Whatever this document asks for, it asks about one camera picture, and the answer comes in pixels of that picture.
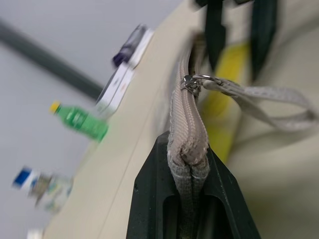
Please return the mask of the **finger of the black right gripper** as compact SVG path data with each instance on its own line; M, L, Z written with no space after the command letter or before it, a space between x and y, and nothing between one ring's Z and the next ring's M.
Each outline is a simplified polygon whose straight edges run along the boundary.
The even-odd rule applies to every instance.
M222 24L222 0L208 0L205 21L205 41L211 69L214 71L225 46L226 28Z
M278 1L255 0L252 8L250 46L253 80L261 72L277 30Z

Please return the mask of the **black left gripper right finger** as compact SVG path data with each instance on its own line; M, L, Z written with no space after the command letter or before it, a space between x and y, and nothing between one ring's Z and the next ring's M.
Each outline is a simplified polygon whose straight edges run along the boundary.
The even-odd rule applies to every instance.
M210 171L201 192L198 239L259 239L261 236L236 178L211 148Z

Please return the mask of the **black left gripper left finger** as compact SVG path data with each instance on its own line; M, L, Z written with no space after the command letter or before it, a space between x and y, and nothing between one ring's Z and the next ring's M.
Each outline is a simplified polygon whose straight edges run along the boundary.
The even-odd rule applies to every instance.
M175 239L179 194L167 162L168 132L157 137L134 181L126 238Z

